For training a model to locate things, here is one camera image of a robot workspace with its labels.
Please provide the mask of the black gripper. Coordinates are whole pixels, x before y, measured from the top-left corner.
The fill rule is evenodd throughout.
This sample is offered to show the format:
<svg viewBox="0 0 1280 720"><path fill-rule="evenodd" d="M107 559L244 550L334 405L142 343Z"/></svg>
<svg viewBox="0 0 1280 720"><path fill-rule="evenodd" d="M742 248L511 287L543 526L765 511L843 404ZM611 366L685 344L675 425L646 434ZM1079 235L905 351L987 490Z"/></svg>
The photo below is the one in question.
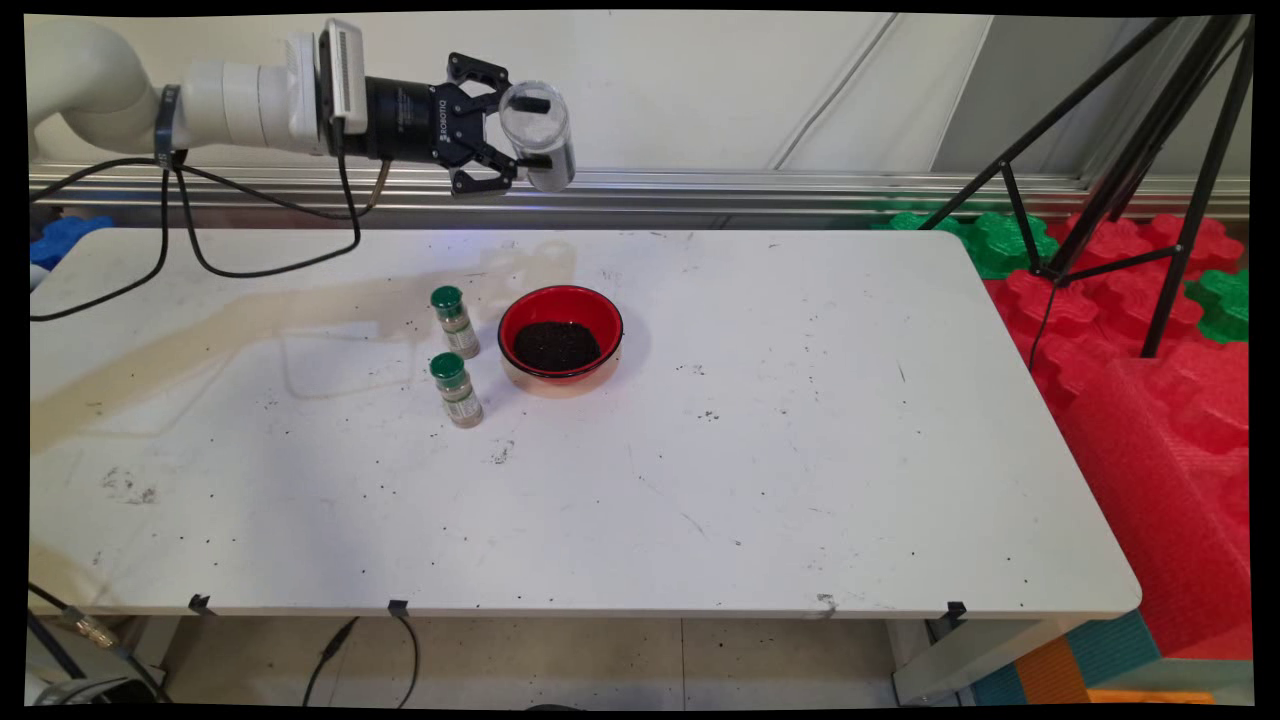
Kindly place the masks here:
<svg viewBox="0 0 1280 720"><path fill-rule="evenodd" d="M550 170L553 160L541 154L511 158L486 146L486 113L508 108L522 113L549 113L549 99L517 95L503 67L452 53L449 82L425 85L366 78L367 127L346 136L346 154L376 160L434 163L451 168L454 197L503 195L521 170ZM467 82L489 94L468 95Z"/></svg>

